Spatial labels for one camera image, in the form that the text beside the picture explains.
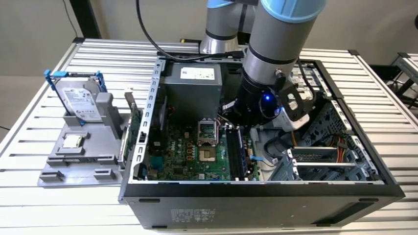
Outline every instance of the black cable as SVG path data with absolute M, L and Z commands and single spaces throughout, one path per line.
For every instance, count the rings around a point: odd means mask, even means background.
M 274 165 L 270 165 L 264 160 L 258 160 L 258 161 L 264 163 L 267 166 L 274 167 Z
M 4 127 L 4 126 L 0 126 L 0 128 L 4 129 L 4 130 L 7 130 L 7 131 L 11 130 L 9 128 L 7 128 L 7 127 Z
M 72 24 L 72 21 L 71 21 L 71 18 L 69 18 L 65 0 L 63 0 L 63 3 L 64 3 L 64 7 L 65 7 L 65 13 L 67 13 L 68 21 L 69 21 L 69 23 L 71 23 L 71 26 L 72 26 L 74 32 L 76 33 L 76 38 L 78 38 L 78 37 L 79 37 L 79 34 L 78 34 L 76 28 L 74 27 L 74 24 Z
M 283 157 L 283 154 L 281 153 L 281 151 L 279 151 L 279 149 L 276 148 L 275 145 L 274 145 L 274 147 L 275 147 L 275 149 L 278 150 L 278 152 L 279 152 L 281 155 L 275 155 L 275 154 L 272 154 L 272 153 L 268 152 L 268 146 L 270 146 L 271 144 L 274 144 L 276 141 L 282 144 L 282 146 L 283 146 L 285 148 L 290 148 L 290 146 L 287 146 L 287 144 L 286 144 L 285 141 L 282 140 L 282 137 L 283 137 L 285 134 L 286 134 L 286 132 L 282 133 L 282 134 L 278 134 L 278 136 L 272 137 L 272 138 L 264 143 L 264 145 L 263 145 L 263 151 L 264 151 L 266 155 L 267 155 L 268 157 L 271 157 L 271 158 L 278 158 L 278 159 L 281 159 L 281 158 Z
M 326 136 L 323 136 L 319 140 L 317 140 L 311 146 L 317 146 L 322 141 L 325 141 L 327 138 L 330 138 L 331 136 L 339 136 L 338 134 L 329 134 Z
M 180 61 L 180 62 L 191 62 L 191 61 L 195 61 L 195 60 L 200 60 L 200 59 L 206 59 L 206 58 L 211 58 L 211 57 L 227 57 L 230 55 L 235 55 L 236 53 L 242 53 L 242 51 L 230 51 L 230 52 L 226 52 L 226 53 L 216 53 L 216 54 L 207 54 L 207 55 L 202 55 L 202 56 L 198 56 L 198 57 L 192 57 L 192 58 L 178 58 L 175 56 L 172 56 L 171 54 L 168 54 L 160 47 L 159 45 L 155 43 L 155 41 L 152 40 L 147 30 L 146 30 L 146 26 L 144 26 L 144 22 L 143 22 L 143 18 L 142 18 L 142 11 L 140 11 L 140 7 L 139 7 L 139 0 L 135 0 L 135 3 L 136 3 L 136 15 L 138 15 L 138 21 L 139 21 L 139 25 L 142 27 L 142 30 L 143 30 L 143 33 L 148 39 L 148 41 L 151 42 L 151 44 L 155 46 L 155 48 L 158 49 L 158 51 L 166 55 L 168 58 L 176 60 L 176 61 Z
M 309 87 L 309 89 L 311 90 L 313 92 L 313 103 L 315 103 L 315 100 L 317 100 L 317 93 L 315 93 L 315 90 L 313 88 L 313 85 L 309 83 L 307 81 L 307 78 L 306 78 L 306 74 L 305 74 L 305 71 L 303 71 L 303 66 L 302 66 L 302 62 L 301 62 L 301 58 L 298 57 L 298 66 L 299 66 L 299 70 L 301 70 L 301 74 L 302 74 L 302 79 Z

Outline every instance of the metal chassis frame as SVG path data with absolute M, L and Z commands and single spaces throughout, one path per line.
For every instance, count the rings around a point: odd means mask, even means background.
M 226 60 L 227 62 L 239 63 L 238 60 Z M 255 184 L 246 184 L 244 182 L 242 184 L 199 184 L 191 181 L 184 181 L 182 183 L 172 182 L 163 184 L 155 184 L 155 183 L 135 183 L 134 181 L 134 174 L 138 174 L 139 169 L 135 167 L 139 165 L 139 163 L 144 160 L 144 154 L 146 154 L 146 143 L 148 141 L 148 132 L 147 130 L 147 123 L 151 121 L 152 116 L 152 109 L 154 109 L 154 96 L 156 95 L 158 90 L 158 82 L 160 73 L 163 70 L 163 66 L 166 63 L 166 60 L 163 57 L 159 57 L 159 59 L 155 62 L 154 67 L 154 74 L 152 74 L 152 80 L 151 80 L 151 88 L 150 88 L 150 96 L 147 101 L 147 107 L 144 111 L 144 118 L 143 123 L 140 127 L 140 133 L 146 133 L 146 138 L 138 142 L 135 152 L 139 153 L 136 156 L 134 156 L 132 161 L 128 162 L 130 166 L 127 166 L 127 169 L 131 169 L 130 171 L 126 171 L 124 181 L 120 186 L 120 194 L 119 194 L 119 200 L 126 200 L 128 203 L 136 203 L 138 200 L 143 202 L 148 202 L 147 200 L 154 200 L 154 202 L 160 201 L 160 197 L 187 197 L 187 198 L 208 198 L 208 197 L 247 197 L 251 200 L 251 197 L 294 197 L 295 203 L 298 203 L 298 197 L 305 196 L 315 196 L 315 197 L 330 197 L 330 196 L 353 196 L 357 197 L 359 201 L 373 201 L 375 203 L 373 207 L 373 210 L 370 208 L 366 208 L 363 210 L 359 210 L 357 213 L 351 214 L 345 219 L 339 220 L 337 223 L 318 221 L 315 224 L 317 226 L 342 226 L 350 222 L 353 222 L 355 219 L 365 216 L 367 213 L 375 211 L 378 208 L 389 205 L 391 202 L 399 200 L 402 197 L 405 197 L 403 191 L 397 184 L 391 173 L 389 172 L 389 169 L 383 163 L 382 158 L 378 155 L 378 152 L 375 148 L 373 147 L 373 144 L 370 143 L 370 140 L 363 132 L 363 129 L 359 126 L 359 123 L 355 119 L 355 115 L 351 112 L 347 104 L 345 103 L 343 96 L 341 94 L 341 91 L 327 73 L 327 70 L 325 69 L 325 66 L 321 61 L 318 60 L 303 60 L 305 62 L 314 63 L 315 67 L 326 81 L 326 84 L 329 88 L 331 89 L 334 100 L 338 102 L 338 105 L 342 108 L 342 111 L 349 119 L 349 122 L 354 129 L 354 134 L 357 134 L 358 138 L 361 139 L 361 142 L 370 154 L 370 157 L 375 163 L 375 166 L 381 172 L 381 175 L 383 176 L 383 180 L 386 182 L 386 185 L 334 185 L 334 184 L 263 184 L 263 185 L 255 185 Z M 206 60 L 203 62 L 219 62 L 219 59 L 215 61 Z M 379 200 L 375 197 L 385 197 L 386 200 Z

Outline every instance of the blue arm joint cap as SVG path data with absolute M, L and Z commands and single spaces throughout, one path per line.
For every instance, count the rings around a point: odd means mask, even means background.
M 100 91 L 102 92 L 107 92 L 107 87 L 104 85 L 104 77 L 103 77 L 103 73 L 100 73 L 100 71 L 96 72 L 95 76 L 99 79 L 99 86 L 100 86 Z
M 231 1 L 224 1 L 224 0 L 208 0 L 207 3 L 207 8 L 219 8 L 227 5 L 231 5 Z
M 307 22 L 319 15 L 327 0 L 262 0 L 268 14 L 287 23 Z

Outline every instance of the cable connector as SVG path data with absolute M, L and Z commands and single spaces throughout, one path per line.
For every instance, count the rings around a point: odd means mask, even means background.
M 223 54 L 223 56 L 228 57 L 231 56 L 235 59 L 243 58 L 244 54 L 242 50 L 228 51 Z
M 337 142 L 337 147 L 341 147 L 341 148 L 345 148 L 345 149 L 349 148 L 347 144 L 346 143 L 341 143 L 341 142 Z

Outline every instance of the blue clip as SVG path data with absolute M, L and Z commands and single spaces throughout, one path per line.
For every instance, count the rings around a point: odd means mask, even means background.
M 104 85 L 104 78 L 103 78 L 103 73 L 100 71 L 96 72 L 96 77 L 99 78 L 99 86 L 100 86 L 100 91 L 107 92 L 107 87 Z
M 55 89 L 55 85 L 53 85 L 53 82 L 51 80 L 51 70 L 45 70 L 44 71 L 44 77 L 45 77 L 45 80 L 47 80 L 47 82 L 49 84 L 49 87 L 51 87 L 52 91 L 55 91 L 56 90 Z
M 52 77 L 67 77 L 68 76 L 68 72 L 65 71 L 55 71 L 55 73 L 52 74 Z
M 250 156 L 251 160 L 263 161 L 264 159 L 260 157 L 255 157 L 254 155 Z
M 56 89 L 55 84 L 53 84 L 52 79 L 51 79 L 51 70 L 45 70 L 45 71 L 44 71 L 44 76 L 45 76 L 45 80 L 47 80 L 47 82 L 48 82 L 48 84 L 49 84 L 49 87 L 51 87 L 52 91 L 55 91 L 55 92 L 57 93 L 57 97 L 59 97 L 59 99 L 60 99 L 60 103 L 63 104 L 64 109 L 65 109 L 65 115 L 69 116 L 69 110 L 67 109 L 67 106 L 65 106 L 65 104 L 64 104 L 63 98 L 60 97 L 60 94 L 59 94 L 59 92 L 57 92 L 57 89 Z

